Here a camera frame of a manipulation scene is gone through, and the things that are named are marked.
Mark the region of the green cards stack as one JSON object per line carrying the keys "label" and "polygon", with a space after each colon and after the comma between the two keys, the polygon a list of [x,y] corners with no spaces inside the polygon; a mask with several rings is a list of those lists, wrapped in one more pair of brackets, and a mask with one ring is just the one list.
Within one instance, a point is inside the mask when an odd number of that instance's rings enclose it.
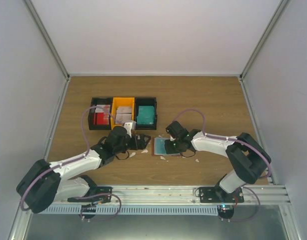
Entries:
{"label": "green cards stack", "polygon": [[138,125],[153,125],[155,119],[155,108],[152,105],[141,105],[138,107],[136,122]]}

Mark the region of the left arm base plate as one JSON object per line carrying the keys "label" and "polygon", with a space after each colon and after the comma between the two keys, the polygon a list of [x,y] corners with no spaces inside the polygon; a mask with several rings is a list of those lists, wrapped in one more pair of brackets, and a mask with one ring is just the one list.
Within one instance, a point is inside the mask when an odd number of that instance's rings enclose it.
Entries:
{"label": "left arm base plate", "polygon": [[95,203],[108,203],[111,201],[113,188],[111,186],[96,186],[88,190],[88,192],[81,198],[78,198],[81,202]]}

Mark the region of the black bin with red cards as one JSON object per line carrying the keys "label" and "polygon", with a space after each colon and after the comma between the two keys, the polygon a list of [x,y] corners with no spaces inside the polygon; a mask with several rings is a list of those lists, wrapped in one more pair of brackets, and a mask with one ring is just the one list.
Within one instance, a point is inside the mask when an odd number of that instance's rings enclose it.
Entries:
{"label": "black bin with red cards", "polygon": [[93,97],[90,106],[98,106],[100,108],[93,108],[88,113],[88,127],[89,130],[110,130],[111,116],[109,113],[112,110],[113,98]]}

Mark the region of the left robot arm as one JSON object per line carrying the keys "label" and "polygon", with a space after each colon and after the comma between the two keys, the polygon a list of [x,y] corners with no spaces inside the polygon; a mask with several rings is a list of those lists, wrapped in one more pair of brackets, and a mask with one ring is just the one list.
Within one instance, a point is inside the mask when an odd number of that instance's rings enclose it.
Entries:
{"label": "left robot arm", "polygon": [[38,214],[61,200],[93,204],[108,197],[110,190],[102,190],[85,172],[108,165],[119,154],[144,150],[150,140],[149,135],[132,134],[131,124],[126,123],[81,154],[54,162],[37,160],[16,187],[20,208]]}

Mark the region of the black bin with green cards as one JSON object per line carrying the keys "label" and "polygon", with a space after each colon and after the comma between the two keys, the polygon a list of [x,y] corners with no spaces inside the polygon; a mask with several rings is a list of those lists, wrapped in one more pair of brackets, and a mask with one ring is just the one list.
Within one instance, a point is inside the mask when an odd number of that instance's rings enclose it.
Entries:
{"label": "black bin with green cards", "polygon": [[157,129],[157,99],[155,97],[136,97],[134,119],[137,130]]}

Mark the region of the aluminium front rail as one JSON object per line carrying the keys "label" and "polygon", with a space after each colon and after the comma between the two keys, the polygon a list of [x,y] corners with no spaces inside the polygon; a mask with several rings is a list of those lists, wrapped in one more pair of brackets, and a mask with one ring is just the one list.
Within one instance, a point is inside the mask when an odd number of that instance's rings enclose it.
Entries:
{"label": "aluminium front rail", "polygon": [[[197,185],[113,185],[112,193],[123,205],[219,205],[200,203],[194,195]],[[242,189],[244,202],[240,205],[290,205],[283,185],[246,185]]]}

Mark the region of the yellow plastic bin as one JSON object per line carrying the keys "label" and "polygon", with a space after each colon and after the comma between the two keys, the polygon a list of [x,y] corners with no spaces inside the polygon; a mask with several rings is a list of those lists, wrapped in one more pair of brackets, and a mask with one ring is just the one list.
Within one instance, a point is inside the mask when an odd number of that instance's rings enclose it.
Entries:
{"label": "yellow plastic bin", "polygon": [[110,118],[111,128],[122,126],[126,122],[135,118],[135,98],[134,97],[114,97],[111,107]]}

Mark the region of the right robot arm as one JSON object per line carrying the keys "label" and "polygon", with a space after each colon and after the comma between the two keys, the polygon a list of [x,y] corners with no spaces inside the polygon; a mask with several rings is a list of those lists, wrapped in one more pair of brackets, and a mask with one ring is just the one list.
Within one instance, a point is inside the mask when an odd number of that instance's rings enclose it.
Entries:
{"label": "right robot arm", "polygon": [[229,159],[233,170],[225,174],[214,186],[215,198],[222,203],[232,198],[233,193],[245,184],[254,184],[263,172],[271,173],[271,158],[248,133],[239,136],[207,134],[201,130],[188,131],[178,121],[166,127],[170,139],[164,142],[167,154],[182,154],[186,151],[209,152]]}

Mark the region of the green credit card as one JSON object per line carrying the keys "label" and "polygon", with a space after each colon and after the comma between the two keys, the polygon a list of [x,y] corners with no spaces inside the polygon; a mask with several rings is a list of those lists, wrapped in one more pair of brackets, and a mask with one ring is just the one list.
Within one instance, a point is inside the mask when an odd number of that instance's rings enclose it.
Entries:
{"label": "green credit card", "polygon": [[154,144],[153,144],[153,154],[162,156],[166,155],[166,148],[165,148],[165,141],[168,140],[167,138],[162,137],[155,137]]}

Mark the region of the red cards stack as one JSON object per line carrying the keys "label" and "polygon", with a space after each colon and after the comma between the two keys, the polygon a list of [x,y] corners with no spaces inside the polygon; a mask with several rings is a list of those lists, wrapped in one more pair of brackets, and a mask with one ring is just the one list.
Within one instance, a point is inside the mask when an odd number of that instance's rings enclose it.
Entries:
{"label": "red cards stack", "polygon": [[93,124],[94,125],[109,125],[109,111],[110,111],[110,105],[109,104],[98,104],[98,107],[101,108],[95,108],[94,109],[94,118],[93,118]]}

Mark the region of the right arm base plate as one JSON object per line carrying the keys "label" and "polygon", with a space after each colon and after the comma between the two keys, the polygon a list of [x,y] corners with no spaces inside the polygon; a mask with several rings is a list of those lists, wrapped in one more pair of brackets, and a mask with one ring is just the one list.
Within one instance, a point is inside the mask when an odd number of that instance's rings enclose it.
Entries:
{"label": "right arm base plate", "polygon": [[194,195],[199,197],[200,203],[235,204],[245,201],[242,188],[238,188],[232,193],[217,194],[214,186],[200,186],[194,191]]}

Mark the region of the white cards stack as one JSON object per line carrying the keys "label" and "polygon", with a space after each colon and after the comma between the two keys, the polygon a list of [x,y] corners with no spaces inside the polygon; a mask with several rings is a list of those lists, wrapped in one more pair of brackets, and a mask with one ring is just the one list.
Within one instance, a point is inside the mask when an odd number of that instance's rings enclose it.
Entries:
{"label": "white cards stack", "polygon": [[115,123],[124,124],[133,120],[133,109],[131,106],[119,106],[116,110]]}

